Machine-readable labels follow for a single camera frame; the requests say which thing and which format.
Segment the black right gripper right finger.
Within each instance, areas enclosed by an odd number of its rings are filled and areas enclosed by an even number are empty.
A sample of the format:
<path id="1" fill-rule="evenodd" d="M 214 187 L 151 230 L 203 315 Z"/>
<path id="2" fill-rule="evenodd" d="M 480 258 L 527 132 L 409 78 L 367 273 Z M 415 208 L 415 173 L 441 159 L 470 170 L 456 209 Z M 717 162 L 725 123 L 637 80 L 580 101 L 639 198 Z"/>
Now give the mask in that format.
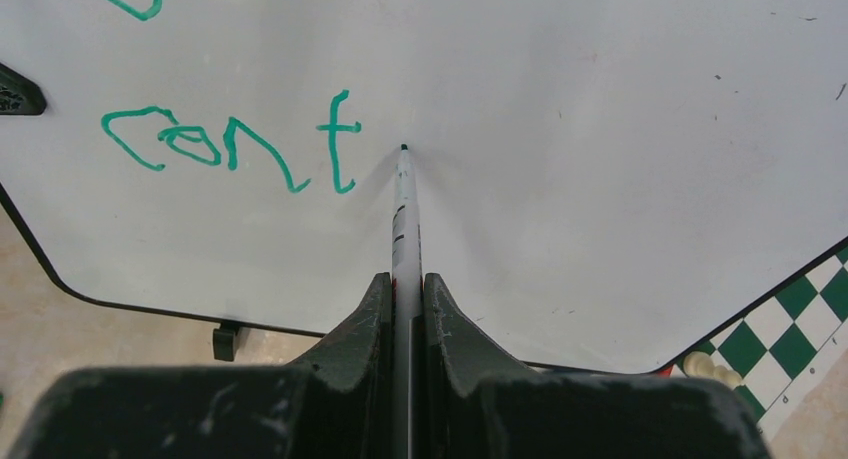
<path id="1" fill-rule="evenodd" d="M 423 282 L 435 458 L 766 458 L 747 406 L 710 379 L 542 373 Z"/>

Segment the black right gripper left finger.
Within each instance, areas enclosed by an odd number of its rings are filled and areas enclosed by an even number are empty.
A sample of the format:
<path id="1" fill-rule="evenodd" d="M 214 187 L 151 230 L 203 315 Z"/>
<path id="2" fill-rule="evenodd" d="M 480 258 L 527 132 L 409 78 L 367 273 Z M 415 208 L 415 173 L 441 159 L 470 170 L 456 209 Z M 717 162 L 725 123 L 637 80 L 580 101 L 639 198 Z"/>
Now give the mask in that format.
<path id="1" fill-rule="evenodd" d="M 13 458 L 388 458 L 391 279 L 285 365 L 79 369 L 36 403 Z"/>

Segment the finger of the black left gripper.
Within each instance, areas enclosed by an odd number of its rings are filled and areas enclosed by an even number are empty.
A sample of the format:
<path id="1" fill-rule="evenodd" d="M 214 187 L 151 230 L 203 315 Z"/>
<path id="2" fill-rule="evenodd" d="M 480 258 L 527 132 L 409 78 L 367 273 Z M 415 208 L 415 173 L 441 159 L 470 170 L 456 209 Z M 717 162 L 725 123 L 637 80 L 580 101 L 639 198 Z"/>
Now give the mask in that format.
<path id="1" fill-rule="evenodd" d="M 1 114 L 39 116 L 47 109 L 40 87 L 15 70 L 1 64 Z"/>

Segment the white whiteboard black frame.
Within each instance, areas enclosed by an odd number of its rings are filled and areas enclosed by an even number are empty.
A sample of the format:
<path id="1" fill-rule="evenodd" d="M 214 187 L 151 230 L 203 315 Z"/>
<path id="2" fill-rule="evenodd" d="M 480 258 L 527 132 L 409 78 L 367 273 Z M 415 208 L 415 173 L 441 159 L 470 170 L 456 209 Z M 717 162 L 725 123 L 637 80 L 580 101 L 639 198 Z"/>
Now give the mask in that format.
<path id="1" fill-rule="evenodd" d="M 1 0 L 1 185 L 92 301 L 325 333 L 423 267 L 513 355 L 641 373 L 847 235 L 847 0 Z"/>

